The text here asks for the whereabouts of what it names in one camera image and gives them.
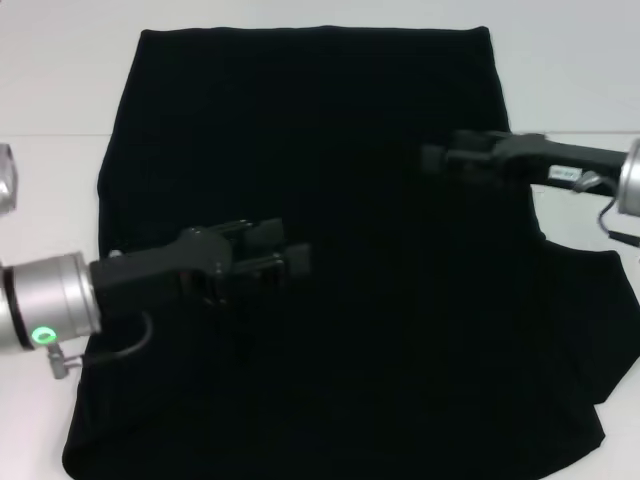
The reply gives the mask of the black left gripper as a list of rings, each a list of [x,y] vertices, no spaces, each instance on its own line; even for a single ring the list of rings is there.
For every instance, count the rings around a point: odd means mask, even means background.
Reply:
[[[92,262],[89,272],[101,315],[113,320],[173,301],[186,293],[186,276],[226,276],[233,263],[231,242],[249,250],[273,250],[285,243],[281,218],[230,222],[220,225],[219,233],[186,230],[165,246]],[[235,275],[267,271],[282,278],[308,276],[311,245],[296,244],[234,264]]]

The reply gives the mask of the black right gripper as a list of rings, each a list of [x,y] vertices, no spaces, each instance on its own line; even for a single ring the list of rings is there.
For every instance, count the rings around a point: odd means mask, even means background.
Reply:
[[[499,131],[457,130],[449,147],[422,146],[422,169],[427,173],[463,174],[497,168],[505,181],[569,189],[570,180],[551,180],[550,168],[594,171],[618,180],[626,152],[557,143],[541,134],[512,135]]]

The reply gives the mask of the black shirt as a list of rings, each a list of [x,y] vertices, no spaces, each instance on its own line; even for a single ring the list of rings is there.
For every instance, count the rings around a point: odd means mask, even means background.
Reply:
[[[489,31],[146,30],[98,180],[99,249],[281,218],[312,273],[164,300],[83,371],[73,480],[540,480],[597,449],[640,359],[615,252],[549,242],[528,185],[421,168],[509,128]]]

